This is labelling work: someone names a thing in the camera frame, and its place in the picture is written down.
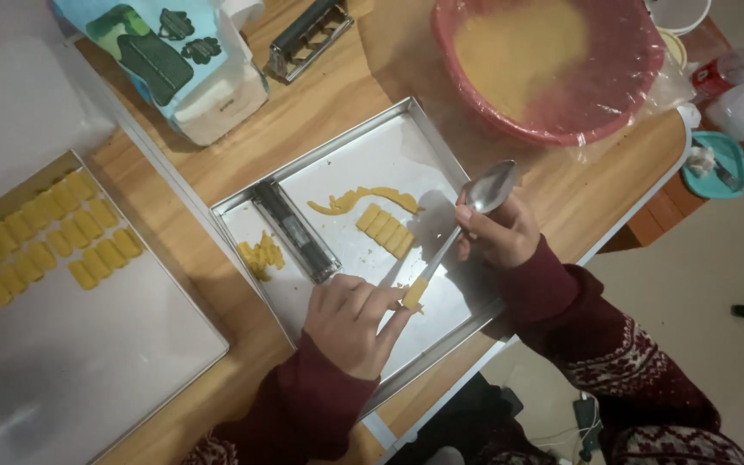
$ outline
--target baking tray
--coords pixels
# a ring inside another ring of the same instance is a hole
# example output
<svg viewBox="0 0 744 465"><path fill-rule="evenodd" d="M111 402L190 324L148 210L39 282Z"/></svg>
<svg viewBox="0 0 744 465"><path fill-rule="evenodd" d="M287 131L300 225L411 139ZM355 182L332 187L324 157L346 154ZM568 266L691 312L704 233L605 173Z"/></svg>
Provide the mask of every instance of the baking tray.
<svg viewBox="0 0 744 465"><path fill-rule="evenodd" d="M343 264L342 273L361 276L376 285L412 283L455 227L455 201L469 180L449 147L413 98L359 124L317 147L263 180L280 184L312 229ZM212 216L241 263L236 244L260 240L269 223L253 205L252 187L212 206ZM347 214L328 216L311 209L313 200L328 205L329 195L349 189L392 187L412 194L426 210L417 216L380 197L367 196ZM403 261L396 260L375 241L359 232L355 222L375 202L412 231L418 246ZM280 243L287 265L266 267L272 279L251 282L268 303L288 340L300 337L313 283ZM381 384L363 415L421 375L444 355L479 331L502 310L484 275L481 259L458 263L451 251L442 261L421 299L424 315L409 321L381 374ZM381 328L392 315L387 313Z"/></svg>
<svg viewBox="0 0 744 465"><path fill-rule="evenodd" d="M60 156L0 198L0 218L74 170L90 175L77 154ZM179 271L132 224L139 219L131 221L133 212L123 213L103 186L98 198L119 220L102 237L130 227L145 250L91 291L67 269L82 251L55 254L56 267L0 309L0 463L91 462L228 350ZM51 223L22 249L58 228Z"/></svg>

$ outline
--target person's left hand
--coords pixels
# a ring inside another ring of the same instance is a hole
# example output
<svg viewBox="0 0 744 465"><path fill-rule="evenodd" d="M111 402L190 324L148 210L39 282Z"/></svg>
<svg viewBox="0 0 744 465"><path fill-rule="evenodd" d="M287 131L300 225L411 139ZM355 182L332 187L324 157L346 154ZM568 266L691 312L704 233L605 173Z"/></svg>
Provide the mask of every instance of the person's left hand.
<svg viewBox="0 0 744 465"><path fill-rule="evenodd" d="M406 294L407 289L380 288L357 276L335 275L312 290L304 331L344 373L375 380L415 314L398 303ZM395 314L377 334L387 310Z"/></svg>

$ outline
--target metal pasta roller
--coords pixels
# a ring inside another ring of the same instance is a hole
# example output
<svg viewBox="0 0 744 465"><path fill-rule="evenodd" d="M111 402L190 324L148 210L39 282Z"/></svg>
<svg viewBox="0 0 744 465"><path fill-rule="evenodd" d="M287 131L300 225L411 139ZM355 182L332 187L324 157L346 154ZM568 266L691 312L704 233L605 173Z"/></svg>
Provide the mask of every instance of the metal pasta roller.
<svg viewBox="0 0 744 465"><path fill-rule="evenodd" d="M353 22L346 0L316 0L271 43L268 67L291 83Z"/></svg>
<svg viewBox="0 0 744 465"><path fill-rule="evenodd" d="M279 233L298 264L315 284L321 284L341 269L341 263L314 231L283 188L274 182L262 181L254 186L254 205Z"/></svg>

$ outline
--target tiled floor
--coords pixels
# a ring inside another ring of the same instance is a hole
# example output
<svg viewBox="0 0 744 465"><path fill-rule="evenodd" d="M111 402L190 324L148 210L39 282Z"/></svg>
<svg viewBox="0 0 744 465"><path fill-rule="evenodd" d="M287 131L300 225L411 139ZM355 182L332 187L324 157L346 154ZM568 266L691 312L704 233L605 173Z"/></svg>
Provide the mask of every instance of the tiled floor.
<svg viewBox="0 0 744 465"><path fill-rule="evenodd" d="M744 0L713 0L711 17L735 47L744 47ZM595 257L588 269L605 297L632 315L708 395L722 430L744 448L744 321L729 314L744 303L744 196L711 201L653 243ZM575 428L579 398L564 377L523 344L498 354L482 370L509 386L524 404L518 419L531 439ZM571 457L573 432L532 443ZM598 454L594 462L604 462Z"/></svg>

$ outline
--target patterned sweater sleeve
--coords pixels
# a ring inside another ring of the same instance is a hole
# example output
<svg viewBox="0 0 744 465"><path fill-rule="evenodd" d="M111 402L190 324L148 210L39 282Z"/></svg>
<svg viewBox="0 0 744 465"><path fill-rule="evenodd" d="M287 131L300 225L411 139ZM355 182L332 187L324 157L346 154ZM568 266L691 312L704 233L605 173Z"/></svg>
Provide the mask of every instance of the patterned sweater sleeve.
<svg viewBox="0 0 744 465"><path fill-rule="evenodd" d="M607 463L744 463L710 400L603 290L584 268L562 265L542 237L533 258L502 277L501 293L511 329L598 399Z"/></svg>
<svg viewBox="0 0 744 465"><path fill-rule="evenodd" d="M214 427L181 465L337 460L377 386L342 372L304 333L298 351L263 379L249 413Z"/></svg>

